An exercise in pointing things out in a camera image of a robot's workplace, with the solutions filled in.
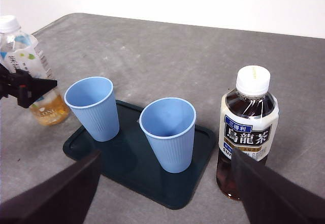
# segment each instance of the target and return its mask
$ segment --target cup rim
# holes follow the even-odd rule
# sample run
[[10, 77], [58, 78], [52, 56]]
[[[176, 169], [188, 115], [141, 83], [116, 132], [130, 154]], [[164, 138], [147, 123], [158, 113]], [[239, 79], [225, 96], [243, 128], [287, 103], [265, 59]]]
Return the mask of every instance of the cup rim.
[[[111, 90], [109, 91], [109, 93], [103, 98], [101, 99], [100, 101], [94, 103], [94, 104], [91, 104], [91, 105], [87, 105], [87, 106], [74, 106], [74, 105], [71, 105], [68, 101], [67, 101], [67, 94], [69, 92], [69, 90], [74, 86], [76, 85], [77, 83], [80, 83], [84, 80], [88, 80], [88, 79], [94, 79], [94, 78], [100, 78], [100, 79], [104, 79], [104, 80], [107, 80], [110, 84], [111, 84]], [[108, 78], [105, 78], [105, 77], [101, 77], [101, 76], [93, 76], [93, 77], [87, 77], [87, 78], [83, 78], [83, 79], [80, 79], [78, 80], [77, 82], [73, 83], [67, 90], [66, 92], [64, 93], [64, 102], [71, 108], [73, 109], [86, 109], [86, 108], [91, 108], [91, 107], [94, 107], [98, 104], [100, 104], [101, 102], [103, 102], [104, 100], [106, 100], [109, 96], [111, 96], [111, 94], [113, 93], [113, 82], [111, 80], [109, 80]]]
[[[157, 103], [157, 102], [159, 102], [159, 101], [170, 100], [170, 99], [183, 101], [183, 102], [187, 103], [187, 104], [188, 104], [188, 105], [193, 109], [193, 113], [194, 113], [194, 115], [193, 115], [193, 120], [192, 120], [191, 124], [190, 124], [190, 125], [189, 125], [185, 130], [184, 130], [184, 131], [182, 131], [182, 132], [179, 133], [179, 134], [175, 134], [175, 135], [171, 135], [171, 136], [157, 136], [157, 135], [151, 134], [150, 132], [148, 132], [147, 130], [145, 130], [145, 128], [144, 128], [143, 125], [142, 125], [142, 116], [143, 116], [144, 112], [145, 112], [145, 111], [148, 109], [148, 107], [150, 107], [152, 104], [155, 104], [155, 103]], [[140, 127], [141, 127], [142, 131], [143, 131], [146, 135], [149, 135], [149, 136], [152, 137], [152, 138], [155, 138], [155, 139], [173, 139], [173, 138], [177, 138], [177, 137], [182, 136], [183, 134], [187, 133], [187, 132], [188, 132], [188, 131], [189, 131], [189, 130], [194, 126], [196, 119], [197, 119], [197, 112], [196, 112], [194, 106], [193, 106], [190, 102], [188, 102], [187, 100], [184, 100], [184, 99], [182, 99], [182, 98], [177, 98], [177, 97], [166, 97], [166, 98], [161, 98], [161, 99], [155, 100], [155, 101], [151, 102], [149, 105], [147, 105], [147, 106], [142, 110], [142, 112], [141, 112], [141, 114], [140, 114], [139, 124], [140, 124]]]

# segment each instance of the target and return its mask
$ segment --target oolong tea bottle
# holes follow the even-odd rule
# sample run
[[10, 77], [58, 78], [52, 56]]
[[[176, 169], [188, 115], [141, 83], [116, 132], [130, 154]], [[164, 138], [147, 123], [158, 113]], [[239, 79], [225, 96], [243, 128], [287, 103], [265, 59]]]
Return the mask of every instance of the oolong tea bottle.
[[268, 92], [270, 72], [260, 66], [239, 70], [236, 88], [221, 99], [216, 180], [231, 199], [240, 196], [231, 170], [232, 149], [266, 163], [279, 119], [276, 98]]

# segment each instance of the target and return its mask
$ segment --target blue plastic cup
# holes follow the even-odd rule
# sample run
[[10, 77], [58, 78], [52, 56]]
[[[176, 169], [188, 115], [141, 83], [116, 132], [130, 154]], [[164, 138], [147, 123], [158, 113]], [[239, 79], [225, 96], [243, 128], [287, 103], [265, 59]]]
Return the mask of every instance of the blue plastic cup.
[[193, 105], [180, 98], [152, 102], [140, 115], [140, 127], [163, 169], [185, 171], [192, 161], [197, 113]]
[[89, 77], [71, 85], [64, 94], [64, 101], [97, 141], [114, 138], [119, 122], [113, 83], [104, 77]]

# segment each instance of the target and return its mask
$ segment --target bottle label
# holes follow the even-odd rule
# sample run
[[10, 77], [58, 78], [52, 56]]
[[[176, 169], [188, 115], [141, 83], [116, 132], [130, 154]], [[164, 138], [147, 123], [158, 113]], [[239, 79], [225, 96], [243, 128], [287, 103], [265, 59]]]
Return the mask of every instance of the bottle label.
[[[38, 40], [29, 35], [26, 37], [17, 36], [15, 38], [16, 47], [20, 44], [28, 45], [26, 48], [17, 49], [14, 52], [1, 52], [3, 65], [11, 72], [15, 73], [16, 69], [27, 71], [34, 78], [53, 79], [52, 70], [49, 68], [44, 52], [38, 47]], [[57, 98], [58, 92], [54, 89], [41, 96], [33, 103], [34, 109], [40, 109], [45, 104], [52, 102]]]
[[28, 36], [24, 42], [20, 36], [15, 38], [16, 43], [29, 42], [29, 46], [24, 49], [17, 49], [14, 52], [2, 52], [1, 57], [5, 67], [12, 73], [16, 69], [28, 71], [34, 78], [52, 78], [52, 71], [48, 66], [44, 52], [39, 49], [38, 41], [34, 36]]
[[235, 147], [257, 161], [269, 153], [278, 122], [277, 105], [271, 114], [258, 119], [234, 115], [224, 101], [220, 112], [219, 148], [225, 156], [231, 159]]

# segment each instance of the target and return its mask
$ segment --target white wall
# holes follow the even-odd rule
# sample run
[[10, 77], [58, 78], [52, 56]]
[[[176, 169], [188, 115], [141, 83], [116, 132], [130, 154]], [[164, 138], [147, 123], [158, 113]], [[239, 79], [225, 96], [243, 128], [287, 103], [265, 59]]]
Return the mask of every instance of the white wall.
[[325, 0], [1, 0], [29, 33], [73, 12], [325, 38]]

